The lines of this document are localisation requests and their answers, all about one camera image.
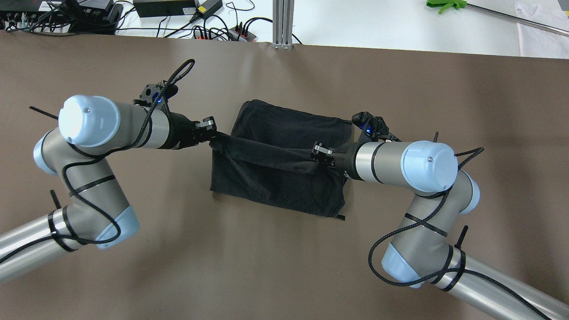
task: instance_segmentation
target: light blue joint cap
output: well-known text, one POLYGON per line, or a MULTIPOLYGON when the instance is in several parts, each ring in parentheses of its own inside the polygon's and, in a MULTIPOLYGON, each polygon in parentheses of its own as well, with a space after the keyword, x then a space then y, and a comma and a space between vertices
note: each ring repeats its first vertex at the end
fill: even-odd
MULTIPOLYGON (((115 218, 115 221, 117 222, 118 226, 121 227, 121 235, 111 242, 97 244, 97 247, 99 249, 110 248, 117 243, 122 242, 126 238, 135 234, 141 227, 141 225, 138 223, 137 216, 134 213, 133 206, 128 206, 124 211, 122 211, 121 214, 115 218)), ((107 225, 107 227, 103 230, 103 232, 101 232, 100 235, 97 236, 97 238, 95 238, 95 240, 99 241, 110 239, 116 234, 117 229, 111 223, 107 225)))
POLYGON ((59 131, 74 145, 96 147, 111 140, 121 123, 117 105, 105 97, 76 95, 59 111, 59 131))
POLYGON ((458 161, 444 143, 416 141, 401 156, 401 172, 407 183, 423 192, 441 192, 455 183, 458 161))
POLYGON ((468 204, 468 206, 464 210, 459 212, 461 215, 465 215, 474 210, 474 208, 476 208, 478 202, 480 201, 480 188, 478 188, 478 184, 470 177, 470 175, 468 175, 466 172, 465 174, 470 180, 470 183, 472 184, 472 198, 470 199, 470 203, 468 204))
POLYGON ((36 145, 34 147, 34 161, 35 161, 36 165, 40 169, 42 169, 45 173, 51 174, 51 175, 57 175, 57 172, 51 170, 50 167, 47 166, 46 161, 43 159, 43 151, 42 151, 43 141, 46 139, 47 135, 50 132, 44 134, 43 138, 41 138, 38 141, 38 143, 36 143, 36 145))
MULTIPOLYGON (((389 243, 385 251, 383 260, 381 260, 381 266, 385 272, 400 282, 409 282, 420 278, 417 272, 411 268, 391 243, 389 243)), ((410 287, 419 289, 423 283, 424 281, 410 287)))

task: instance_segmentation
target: green plastic toy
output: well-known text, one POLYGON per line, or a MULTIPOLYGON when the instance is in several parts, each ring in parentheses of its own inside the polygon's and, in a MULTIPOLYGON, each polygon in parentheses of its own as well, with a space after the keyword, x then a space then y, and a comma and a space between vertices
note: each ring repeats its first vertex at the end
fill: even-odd
POLYGON ((466 7, 466 1, 464 0, 427 0, 427 6, 442 7, 439 10, 439 14, 443 13, 446 9, 454 7, 455 9, 460 9, 466 7))

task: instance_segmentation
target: robotic arm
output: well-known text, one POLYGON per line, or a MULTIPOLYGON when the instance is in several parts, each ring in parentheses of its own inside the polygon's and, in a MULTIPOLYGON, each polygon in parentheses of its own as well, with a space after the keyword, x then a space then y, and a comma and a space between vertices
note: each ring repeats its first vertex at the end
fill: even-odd
POLYGON ((105 157, 131 147, 182 149, 217 132, 213 117, 199 122, 170 112, 173 82, 147 85, 134 105, 97 96, 65 101, 59 127, 38 141, 34 160, 63 180, 72 204, 0 236, 0 282, 85 244, 105 249, 136 233, 137 217, 105 157))
POLYGON ((352 122, 362 129, 357 142, 333 150, 317 141, 312 158, 347 178, 401 186, 415 193, 399 228, 370 250, 368 263, 377 277, 412 288, 429 281, 497 319, 569 319, 566 304, 467 256, 461 250, 467 227, 456 245, 446 243, 459 214, 472 211, 480 199, 478 185, 461 168, 483 149, 458 154, 472 154, 458 164, 445 144, 401 142, 381 117, 361 112, 352 122), (379 274, 372 263, 375 248, 390 237, 381 264, 400 282, 379 274))

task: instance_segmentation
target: black box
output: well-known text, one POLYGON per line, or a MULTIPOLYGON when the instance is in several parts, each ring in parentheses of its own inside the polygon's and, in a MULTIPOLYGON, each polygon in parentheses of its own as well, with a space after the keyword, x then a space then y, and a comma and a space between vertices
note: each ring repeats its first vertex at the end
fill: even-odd
POLYGON ((193 15, 198 6, 197 0, 134 0, 134 7, 141 18, 193 15))

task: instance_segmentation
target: metal rod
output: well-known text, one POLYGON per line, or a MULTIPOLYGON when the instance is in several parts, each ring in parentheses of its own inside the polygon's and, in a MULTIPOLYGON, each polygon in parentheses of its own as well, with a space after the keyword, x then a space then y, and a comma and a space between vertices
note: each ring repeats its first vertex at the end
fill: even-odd
POLYGON ((558 34, 558 35, 569 36, 569 31, 567 31, 567 30, 563 30, 563 29, 559 29, 559 28, 556 28, 556 27, 548 26, 548 25, 543 24, 543 23, 539 23, 539 22, 535 22, 535 21, 523 19, 523 18, 520 18, 520 17, 516 17, 516 16, 514 16, 514 15, 505 14, 505 13, 502 13, 502 12, 499 12, 499 11, 494 11, 494 10, 491 10, 491 9, 487 9, 487 8, 475 6, 475 5, 472 5, 472 4, 470 4, 470 3, 467 4, 467 6, 469 6, 469 7, 471 7, 471 8, 474 8, 474 9, 481 10, 481 11, 486 11, 486 12, 489 12, 489 13, 492 13, 492 14, 496 14, 496 15, 499 15, 499 16, 502 16, 502 17, 514 19, 514 20, 516 20, 518 23, 524 24, 525 26, 534 27, 534 28, 537 28, 537 29, 540 29, 540 30, 543 30, 543 31, 549 31, 549 32, 552 32, 552 33, 555 33, 555 34, 558 34))

